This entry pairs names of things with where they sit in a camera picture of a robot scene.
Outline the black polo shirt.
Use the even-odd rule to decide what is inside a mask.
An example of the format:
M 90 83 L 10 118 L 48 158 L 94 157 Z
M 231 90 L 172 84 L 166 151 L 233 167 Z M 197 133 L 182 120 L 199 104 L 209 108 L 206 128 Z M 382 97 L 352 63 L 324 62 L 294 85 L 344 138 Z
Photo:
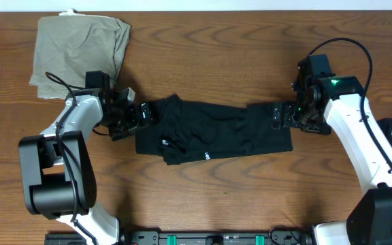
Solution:
M 136 132 L 135 149 L 168 165 L 293 149 L 290 130 L 272 126 L 273 103 L 236 108 L 172 95 L 150 105 L 159 120 Z

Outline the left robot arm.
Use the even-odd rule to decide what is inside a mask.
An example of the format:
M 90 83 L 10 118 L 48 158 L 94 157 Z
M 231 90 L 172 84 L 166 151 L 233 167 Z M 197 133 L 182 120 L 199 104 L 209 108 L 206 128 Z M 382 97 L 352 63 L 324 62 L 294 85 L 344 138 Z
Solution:
M 18 152 L 27 210 L 65 223 L 81 244 L 122 244 L 120 221 L 97 201 L 97 183 L 86 142 L 99 125 L 113 141 L 152 125 L 149 103 L 136 104 L 131 88 L 69 91 L 65 107 L 39 135 L 19 141 Z

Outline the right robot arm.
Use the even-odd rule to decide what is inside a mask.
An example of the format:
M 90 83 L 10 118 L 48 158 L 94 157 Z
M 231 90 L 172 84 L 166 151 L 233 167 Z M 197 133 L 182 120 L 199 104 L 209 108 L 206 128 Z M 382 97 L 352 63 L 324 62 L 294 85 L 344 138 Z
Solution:
M 277 102 L 273 128 L 339 137 L 363 197 L 346 220 L 311 228 L 304 244 L 392 244 L 392 147 L 354 76 L 311 78 L 297 101 Z

